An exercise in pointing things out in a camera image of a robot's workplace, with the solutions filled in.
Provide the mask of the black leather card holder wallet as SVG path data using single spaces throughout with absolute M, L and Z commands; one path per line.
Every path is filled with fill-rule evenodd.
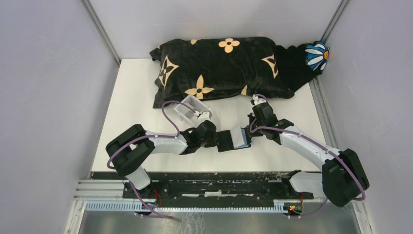
M 217 132 L 217 149 L 220 153 L 250 148 L 251 142 L 247 128 L 235 127 L 231 130 Z

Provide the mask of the white plastic card tray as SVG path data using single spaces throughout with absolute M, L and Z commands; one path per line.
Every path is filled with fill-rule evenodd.
M 213 114 L 212 120 L 215 125 L 218 124 L 218 120 L 214 111 L 198 98 L 193 95 L 187 95 L 182 101 L 183 104 L 177 104 L 173 110 L 178 114 L 179 119 L 191 127 L 197 127 L 197 116 L 204 111 L 211 111 Z

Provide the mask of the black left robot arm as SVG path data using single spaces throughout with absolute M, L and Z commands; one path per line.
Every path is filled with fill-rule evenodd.
M 176 134 L 154 133 L 135 124 L 107 144 L 107 167 L 126 178 L 141 198 L 148 198 L 152 195 L 153 185 L 142 164 L 149 155 L 192 154 L 202 147 L 216 146 L 216 135 L 216 126 L 209 120 Z

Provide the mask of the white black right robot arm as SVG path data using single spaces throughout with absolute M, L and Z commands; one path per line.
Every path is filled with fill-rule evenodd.
M 281 186 L 282 195 L 294 199 L 300 193 L 324 197 L 337 207 L 363 201 L 370 183 L 357 153 L 351 149 L 330 147 L 301 131 L 294 123 L 279 120 L 270 104 L 263 99 L 253 101 L 249 115 L 249 135 L 264 136 L 311 162 L 318 172 L 295 170 Z

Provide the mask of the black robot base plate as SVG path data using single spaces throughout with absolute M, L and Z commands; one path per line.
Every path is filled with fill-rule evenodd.
M 274 200 L 313 199 L 293 191 L 286 172 L 150 172 L 151 183 L 139 191 L 161 208 L 264 208 Z

